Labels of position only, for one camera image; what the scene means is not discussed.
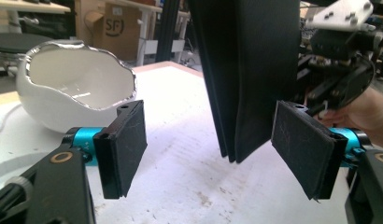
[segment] blue motor part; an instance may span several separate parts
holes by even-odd
[[[351,167],[358,162],[359,157],[365,152],[360,142],[358,135],[346,128],[330,128],[333,133],[339,133],[348,139],[348,143],[345,150],[345,158],[341,164],[342,167]]]
[[[72,146],[79,147],[83,152],[92,156],[92,160],[89,161],[87,165],[98,165],[95,153],[95,145],[92,138],[97,133],[100,133],[102,129],[103,128],[80,128],[74,137]]]

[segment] sf logo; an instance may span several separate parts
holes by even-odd
[[[106,20],[106,32],[108,36],[119,36],[124,30],[124,20]]]

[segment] table surface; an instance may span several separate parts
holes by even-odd
[[[58,4],[35,4],[22,0],[0,0],[0,9],[15,10],[15,11],[28,11],[28,12],[44,12],[44,13],[65,13],[70,12],[69,7],[63,7]]]
[[[135,68],[145,102],[148,148],[127,198],[103,198],[87,167],[97,223],[347,223],[346,171],[331,200],[309,201],[267,142],[240,164],[220,156],[202,74],[174,63]],[[14,93],[0,103],[0,187],[60,145]]]

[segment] black pole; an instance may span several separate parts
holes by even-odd
[[[165,0],[163,6],[162,24],[158,36],[156,63],[170,61],[172,42],[174,40],[175,25],[179,0]]]

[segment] chair seat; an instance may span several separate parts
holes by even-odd
[[[33,47],[51,40],[43,35],[31,34],[0,34],[0,52],[3,53],[26,53]]]

